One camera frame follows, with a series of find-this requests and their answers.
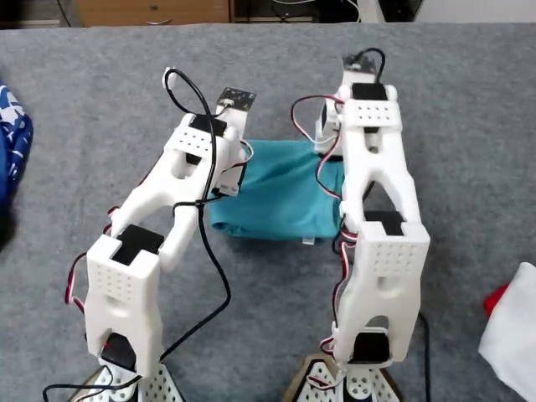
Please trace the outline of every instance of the black wire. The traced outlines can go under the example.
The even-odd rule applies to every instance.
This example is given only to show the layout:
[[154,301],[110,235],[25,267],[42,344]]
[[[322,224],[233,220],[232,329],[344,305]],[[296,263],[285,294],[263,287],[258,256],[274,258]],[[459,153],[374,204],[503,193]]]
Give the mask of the black wire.
[[361,59],[363,56],[366,55],[366,53],[374,52],[379,54],[379,57],[381,58],[381,63],[379,65],[378,73],[376,74],[376,82],[379,83],[379,79],[382,77],[382,74],[384,72],[385,67],[385,53],[382,49],[378,48],[366,48],[365,50],[361,50],[358,53],[357,59]]
[[218,314],[220,314],[229,305],[231,301],[231,289],[229,285],[229,280],[227,279],[227,276],[225,275],[224,269],[221,267],[221,264],[219,263],[218,259],[214,255],[214,252],[210,248],[209,240],[207,239],[207,233],[205,231],[204,222],[203,222],[204,205],[199,205],[198,211],[199,211],[198,226],[199,226],[199,233],[201,234],[201,240],[203,241],[203,245],[205,249],[207,250],[207,254],[209,255],[213,264],[216,266],[216,270],[218,270],[221,281],[224,283],[225,295],[226,295],[225,300],[218,308],[216,308],[213,312],[211,312],[208,316],[206,316],[202,321],[195,324],[184,335],[182,335],[177,341],[175,341],[169,348],[167,348],[166,351],[160,357],[160,360],[164,360],[171,352],[173,352],[176,348],[178,348],[178,346],[180,346],[181,343],[186,341],[194,333],[196,333],[199,329],[201,329],[201,327],[204,327],[204,325],[209,323],[213,318],[215,318]]
[[[206,316],[203,320],[195,324],[192,328],[190,328],[184,335],[182,335],[177,341],[172,343],[172,345],[167,348],[162,356],[160,356],[160,360],[164,360],[171,352],[173,352],[181,343],[186,341],[188,338],[190,338],[194,333],[196,333],[201,327],[206,325],[208,322],[210,322],[213,318],[215,318],[218,314],[220,314],[230,303],[231,301],[231,290],[229,281],[227,279],[227,276],[225,275],[224,269],[222,268],[221,264],[219,263],[218,259],[214,255],[214,252],[212,251],[212,248],[210,247],[209,239],[207,238],[207,233],[204,227],[204,206],[206,203],[211,202],[212,200],[215,200],[215,198],[209,199],[209,191],[210,191],[210,184],[212,183],[213,177],[214,177],[214,170],[216,168],[216,135],[214,131],[214,116],[210,112],[209,104],[205,100],[203,93],[199,88],[180,70],[177,69],[170,69],[164,76],[164,82],[166,85],[166,88],[168,88],[168,78],[170,72],[176,73],[179,77],[181,77],[188,86],[193,90],[195,95],[199,98],[199,101],[203,105],[204,114],[209,117],[209,132],[210,132],[210,138],[211,138],[211,145],[212,145],[212,158],[211,158],[211,164],[210,164],[210,170],[209,170],[209,176],[207,177],[207,182],[204,187],[203,195],[201,199],[196,200],[194,202],[183,202],[183,203],[177,203],[173,206],[173,211],[175,210],[175,206],[182,206],[182,205],[190,205],[190,206],[196,206],[198,208],[198,226],[199,226],[199,233],[201,234],[201,240],[203,241],[204,248],[207,251],[207,254],[209,255],[209,258],[212,260],[214,266],[216,267],[216,270],[219,273],[219,276],[221,278],[221,281],[224,283],[225,288],[225,300],[224,302],[216,308],[213,312],[211,312],[208,316]],[[180,103],[173,102],[179,109],[183,109],[180,106]]]
[[431,394],[431,371],[430,371],[430,324],[423,312],[419,312],[419,319],[425,330],[425,395],[426,402],[432,401]]
[[[113,373],[111,372],[110,368],[108,368],[108,366],[105,366],[105,369],[108,370],[108,374],[110,375],[110,382],[108,383],[107,386],[110,386],[113,384],[114,382],[114,375]],[[87,395],[85,395],[83,398],[76,398],[76,402],[80,402],[81,400],[84,400],[84,399],[89,399],[89,398],[93,398],[94,396],[98,396],[100,394],[102,394],[104,391],[106,391],[105,389],[101,389],[100,391],[98,392],[95,392],[94,394],[92,393],[88,393]]]
[[[108,373],[111,374],[110,368],[108,366],[104,366],[105,369],[108,370]],[[49,402],[49,396],[48,393],[51,389],[101,389],[104,391],[119,391],[120,389],[125,389],[136,383],[140,380],[142,376],[137,375],[130,381],[119,384],[119,385],[83,385],[83,384],[51,384],[47,385],[43,388],[43,402]]]
[[[181,111],[183,111],[184,113],[193,113],[193,114],[196,114],[195,112],[189,110],[186,106],[183,106],[182,103],[180,103],[177,98],[175,97],[175,95],[173,94],[173,90],[169,87],[169,76],[171,74],[177,74],[179,77],[181,77],[187,84],[188,86],[193,90],[193,92],[195,93],[195,95],[198,97],[198,99],[201,101],[201,99],[203,98],[203,101],[204,103],[206,104],[207,101],[204,99],[204,96],[203,94],[201,93],[201,91],[199,90],[199,88],[181,71],[181,70],[177,70],[177,69],[169,69],[168,71],[166,71],[166,74],[164,75],[164,86],[166,87],[166,92],[167,94],[169,95],[169,97],[171,98],[173,104],[175,104],[176,107],[178,107]],[[229,109],[228,106],[224,107],[224,109],[218,113],[217,115],[213,115],[212,113],[209,113],[211,116],[214,116],[214,117],[220,117],[221,115],[223,115],[227,109]]]
[[65,20],[65,23],[67,24],[68,27],[71,28],[72,25],[70,24],[70,21],[67,18],[67,13],[64,10],[64,6],[61,4],[61,0],[56,0],[56,2],[58,3],[59,12],[61,13],[61,16],[63,17],[63,19]]
[[176,207],[199,207],[201,205],[215,203],[216,201],[220,201],[222,198],[223,197],[219,195],[218,197],[210,198],[210,199],[207,199],[206,201],[203,201],[202,199],[198,199],[197,201],[180,201],[173,205],[173,208],[172,208],[173,217],[175,217]]

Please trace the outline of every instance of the wooden cabinet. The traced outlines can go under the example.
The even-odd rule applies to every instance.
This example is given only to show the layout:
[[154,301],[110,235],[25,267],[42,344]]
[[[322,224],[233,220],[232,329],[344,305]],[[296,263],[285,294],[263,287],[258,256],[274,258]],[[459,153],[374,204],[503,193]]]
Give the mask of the wooden cabinet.
[[232,0],[77,0],[86,27],[228,23]]

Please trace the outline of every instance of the white cloth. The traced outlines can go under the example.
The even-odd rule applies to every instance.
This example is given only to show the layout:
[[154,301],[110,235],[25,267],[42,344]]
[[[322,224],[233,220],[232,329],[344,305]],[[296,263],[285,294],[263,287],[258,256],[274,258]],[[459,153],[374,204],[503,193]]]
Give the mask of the white cloth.
[[536,267],[523,262],[487,323],[480,354],[495,374],[536,402]]

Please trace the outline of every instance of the folded teal fabric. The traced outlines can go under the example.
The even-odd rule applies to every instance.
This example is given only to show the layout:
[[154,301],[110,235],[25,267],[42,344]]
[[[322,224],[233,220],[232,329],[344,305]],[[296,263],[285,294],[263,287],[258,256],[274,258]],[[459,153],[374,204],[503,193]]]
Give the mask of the folded teal fabric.
[[[331,238],[338,201],[315,180],[319,157],[304,141],[250,140],[255,155],[236,197],[209,204],[210,224],[228,235],[263,240]],[[321,180],[341,192],[343,163],[326,162]]]

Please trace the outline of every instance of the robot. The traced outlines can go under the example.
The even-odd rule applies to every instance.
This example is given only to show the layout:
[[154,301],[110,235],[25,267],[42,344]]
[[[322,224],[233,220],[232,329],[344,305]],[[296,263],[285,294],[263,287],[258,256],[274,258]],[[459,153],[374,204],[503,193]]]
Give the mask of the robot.
[[[380,369],[405,359],[420,310],[420,275],[430,236],[406,167],[397,91],[379,82],[384,63],[376,71],[364,57],[370,50],[343,59],[343,82],[326,96],[316,124],[315,152],[343,159],[344,276],[333,293],[332,335],[321,342],[338,372],[331,375],[325,363],[313,362],[295,397],[300,402],[398,400]],[[167,89],[174,71],[164,75]],[[89,352],[106,366],[94,385],[109,386],[113,380],[125,386],[77,400],[183,400],[160,363],[158,278],[180,265],[197,226],[199,200],[208,193],[239,193],[249,157],[241,142],[254,99],[254,94],[228,88],[212,122],[187,113],[149,174],[111,212],[109,230],[88,250],[86,339]],[[371,183],[384,187],[395,211],[363,209]],[[163,206],[174,211],[165,237],[139,226]]]

